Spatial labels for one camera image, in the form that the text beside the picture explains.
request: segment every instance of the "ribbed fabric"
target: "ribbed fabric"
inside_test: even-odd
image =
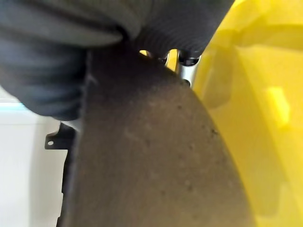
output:
[[[174,48],[200,55],[231,4],[232,0],[2,0],[0,84],[37,114],[77,119],[87,49],[130,41],[135,49],[158,56]]]

